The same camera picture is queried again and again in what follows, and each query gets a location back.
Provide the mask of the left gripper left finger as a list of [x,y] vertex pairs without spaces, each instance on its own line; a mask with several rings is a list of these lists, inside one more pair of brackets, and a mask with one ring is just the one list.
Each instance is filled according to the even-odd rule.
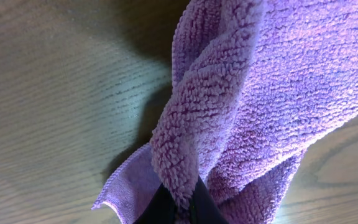
[[176,204],[169,190],[160,184],[150,203],[134,224],[174,224]]

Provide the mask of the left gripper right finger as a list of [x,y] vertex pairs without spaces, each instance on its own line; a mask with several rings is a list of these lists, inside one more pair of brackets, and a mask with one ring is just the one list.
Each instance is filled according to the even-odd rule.
[[198,177],[190,199],[189,212],[191,224],[228,224],[211,198],[201,177]]

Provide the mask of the purple cloth with white tag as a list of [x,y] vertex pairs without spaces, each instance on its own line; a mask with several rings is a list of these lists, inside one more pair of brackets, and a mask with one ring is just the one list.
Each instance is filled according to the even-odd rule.
[[94,208],[134,223],[160,184],[190,223],[198,177],[228,223],[271,223],[307,148],[358,115],[358,1],[190,1],[172,95]]

